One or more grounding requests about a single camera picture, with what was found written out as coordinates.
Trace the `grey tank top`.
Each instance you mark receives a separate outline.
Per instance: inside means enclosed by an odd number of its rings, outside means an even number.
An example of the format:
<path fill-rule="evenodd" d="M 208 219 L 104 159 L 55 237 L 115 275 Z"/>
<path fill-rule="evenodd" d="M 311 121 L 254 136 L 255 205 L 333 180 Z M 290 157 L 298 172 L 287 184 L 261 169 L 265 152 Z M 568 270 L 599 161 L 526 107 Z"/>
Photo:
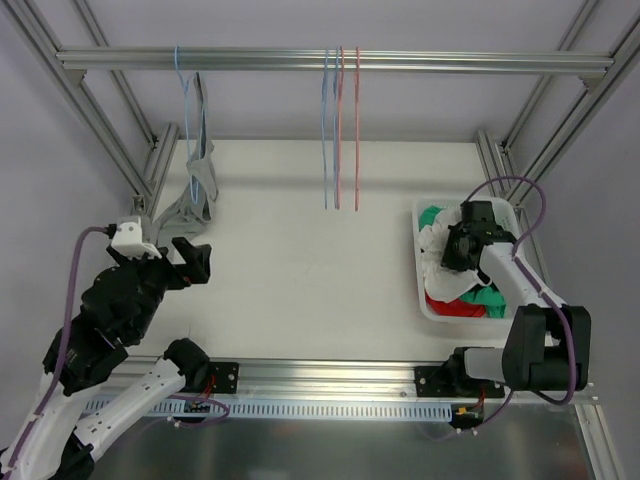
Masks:
<path fill-rule="evenodd" d="M 219 194 L 212 161 L 214 145 L 208 132 L 207 90 L 201 73 L 193 76 L 192 85 L 197 100 L 197 138 L 186 163 L 189 180 L 183 193 L 154 222 L 159 247 L 170 248 L 175 237 L 192 240 L 201 235 L 213 219 Z"/>

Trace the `white tank top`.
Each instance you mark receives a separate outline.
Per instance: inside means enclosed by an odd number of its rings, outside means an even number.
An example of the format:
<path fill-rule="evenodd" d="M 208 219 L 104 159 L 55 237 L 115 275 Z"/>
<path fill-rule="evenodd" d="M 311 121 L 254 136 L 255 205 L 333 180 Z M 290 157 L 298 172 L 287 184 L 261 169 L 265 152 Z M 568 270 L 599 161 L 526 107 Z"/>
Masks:
<path fill-rule="evenodd" d="M 477 270 L 455 271 L 442 265 L 449 227 L 461 220 L 456 208 L 427 207 L 418 217 L 417 245 L 420 251 L 422 281 L 427 295 L 436 301 L 450 303 L 476 287 L 488 287 Z"/>

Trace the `green shirt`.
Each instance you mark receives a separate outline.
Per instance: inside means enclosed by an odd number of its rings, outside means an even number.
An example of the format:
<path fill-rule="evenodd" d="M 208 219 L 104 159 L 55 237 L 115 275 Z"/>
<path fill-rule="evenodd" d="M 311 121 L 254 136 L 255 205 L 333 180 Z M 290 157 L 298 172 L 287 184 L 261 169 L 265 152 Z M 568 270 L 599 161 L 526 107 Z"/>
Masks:
<path fill-rule="evenodd" d="M 424 299 L 426 291 L 424 289 L 424 284 L 422 281 L 422 268 L 420 266 L 420 251 L 419 251 L 419 262 L 418 266 L 420 267 L 419 273 L 419 284 L 424 290 Z M 506 300 L 504 296 L 499 292 L 498 288 L 494 284 L 490 284 L 488 287 L 476 287 L 458 299 L 472 303 L 472 304 L 480 304 L 484 305 L 486 308 L 486 315 L 484 317 L 492 318 L 492 319 L 501 319 L 505 317 L 506 313 Z"/>

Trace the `red tank top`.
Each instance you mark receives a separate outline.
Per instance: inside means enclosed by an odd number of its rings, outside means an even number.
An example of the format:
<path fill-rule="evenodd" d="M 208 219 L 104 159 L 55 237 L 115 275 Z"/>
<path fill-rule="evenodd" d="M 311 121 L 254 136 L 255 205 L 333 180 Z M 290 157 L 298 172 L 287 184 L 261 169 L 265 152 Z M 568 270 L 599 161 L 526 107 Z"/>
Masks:
<path fill-rule="evenodd" d="M 429 308 L 440 316 L 480 318 L 486 315 L 484 305 L 472 304 L 460 299 L 447 303 L 434 300 L 425 294 L 425 301 Z"/>

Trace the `blue wire hanger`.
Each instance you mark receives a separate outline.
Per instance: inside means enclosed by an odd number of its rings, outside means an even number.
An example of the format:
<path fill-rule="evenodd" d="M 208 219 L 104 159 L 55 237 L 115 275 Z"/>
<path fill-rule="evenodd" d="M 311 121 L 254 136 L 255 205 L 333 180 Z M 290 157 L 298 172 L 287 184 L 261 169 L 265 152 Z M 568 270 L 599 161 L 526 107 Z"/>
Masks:
<path fill-rule="evenodd" d="M 193 205 L 197 205 L 199 203 L 199 191 L 200 191 L 200 182 L 199 180 L 191 173 L 190 167 L 195 162 L 199 156 L 195 156 L 197 153 L 196 150 L 191 148 L 191 136 L 190 136 L 190 100 L 189 100 L 189 90 L 190 86 L 194 86 L 194 91 L 196 92 L 196 99 L 198 101 L 203 102 L 201 99 L 202 96 L 202 79 L 200 73 L 196 71 L 192 73 L 190 76 L 185 77 L 182 74 L 182 70 L 180 67 L 180 46 L 176 45 L 174 48 L 174 70 L 178 76 L 182 93 L 184 99 L 184 133 L 186 138 L 186 149 L 187 149 L 187 157 L 186 157 L 186 165 L 189 173 L 189 192 L 190 198 Z"/>
<path fill-rule="evenodd" d="M 334 180 L 334 196 L 338 197 L 338 97 L 339 97 L 339 65 L 340 65 L 340 47 L 336 47 L 334 54 L 334 70 L 333 70 L 333 180 Z"/>
<path fill-rule="evenodd" d="M 321 82 L 321 153 L 323 163 L 323 204 L 324 209 L 328 210 L 329 192 L 328 192 L 328 159 L 326 146 L 326 119 L 327 119 L 327 97 L 328 97 L 328 66 L 329 66 L 329 49 L 325 49 L 323 62 L 323 76 Z"/>

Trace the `pink wire hanger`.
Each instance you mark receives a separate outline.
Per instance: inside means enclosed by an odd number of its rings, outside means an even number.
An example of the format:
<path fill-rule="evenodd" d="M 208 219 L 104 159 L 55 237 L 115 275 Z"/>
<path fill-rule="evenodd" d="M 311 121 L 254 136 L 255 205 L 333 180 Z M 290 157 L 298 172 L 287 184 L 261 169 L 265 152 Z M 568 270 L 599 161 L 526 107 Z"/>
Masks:
<path fill-rule="evenodd" d="M 360 169 L 361 169 L 361 156 L 360 156 L 360 65 L 361 54 L 360 48 L 355 49 L 355 63 L 354 63 L 354 108 L 355 108 L 355 176 L 354 176 L 354 211 L 358 212 L 360 209 Z"/>

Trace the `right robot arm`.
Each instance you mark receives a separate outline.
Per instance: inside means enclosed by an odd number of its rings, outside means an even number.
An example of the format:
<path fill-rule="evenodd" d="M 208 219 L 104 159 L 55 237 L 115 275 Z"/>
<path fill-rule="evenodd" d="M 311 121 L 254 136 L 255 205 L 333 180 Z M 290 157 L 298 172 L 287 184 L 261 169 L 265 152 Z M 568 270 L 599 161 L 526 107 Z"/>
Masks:
<path fill-rule="evenodd" d="M 474 270 L 493 282 L 513 314 L 502 348 L 458 347 L 444 368 L 448 388 L 466 397 L 482 381 L 568 403 L 588 383 L 591 316 L 550 290 L 518 253 L 518 240 L 496 220 L 489 201 L 465 201 L 450 228 L 443 265 Z"/>

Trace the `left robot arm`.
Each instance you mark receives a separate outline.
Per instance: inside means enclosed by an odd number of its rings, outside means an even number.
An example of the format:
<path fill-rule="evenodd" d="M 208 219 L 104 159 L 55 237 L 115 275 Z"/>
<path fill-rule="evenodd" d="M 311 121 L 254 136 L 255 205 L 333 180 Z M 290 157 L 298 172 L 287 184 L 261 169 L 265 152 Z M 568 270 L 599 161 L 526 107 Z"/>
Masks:
<path fill-rule="evenodd" d="M 156 363 L 106 407 L 85 416 L 86 404 L 141 342 L 166 292 L 205 284 L 211 247 L 172 241 L 183 258 L 128 259 L 107 249 L 115 266 L 102 271 L 81 296 L 43 360 L 32 411 L 17 438 L 1 452 L 4 479 L 86 479 L 107 450 L 161 400 L 206 385 L 208 355 L 192 340 L 170 343 Z"/>

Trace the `black left arm base bracket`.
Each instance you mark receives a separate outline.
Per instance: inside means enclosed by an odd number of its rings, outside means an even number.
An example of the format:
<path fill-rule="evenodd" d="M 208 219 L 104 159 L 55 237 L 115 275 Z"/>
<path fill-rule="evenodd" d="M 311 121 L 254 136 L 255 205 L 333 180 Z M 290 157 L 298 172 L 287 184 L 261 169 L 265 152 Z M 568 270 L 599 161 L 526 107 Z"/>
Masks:
<path fill-rule="evenodd" d="M 181 393 L 235 394 L 239 378 L 237 362 L 214 361 L 188 338 L 174 340 L 163 354 L 185 378 Z"/>

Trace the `black right arm base bracket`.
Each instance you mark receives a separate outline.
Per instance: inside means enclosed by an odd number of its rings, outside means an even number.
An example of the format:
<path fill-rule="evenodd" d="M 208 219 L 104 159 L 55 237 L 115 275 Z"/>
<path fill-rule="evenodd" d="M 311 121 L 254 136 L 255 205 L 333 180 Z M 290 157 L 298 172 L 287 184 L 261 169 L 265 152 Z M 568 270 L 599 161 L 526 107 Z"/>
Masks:
<path fill-rule="evenodd" d="M 418 365 L 413 369 L 418 398 L 502 399 L 505 389 L 500 384 L 476 379 L 468 375 L 464 365 L 464 353 L 468 347 L 458 347 L 436 366 Z"/>

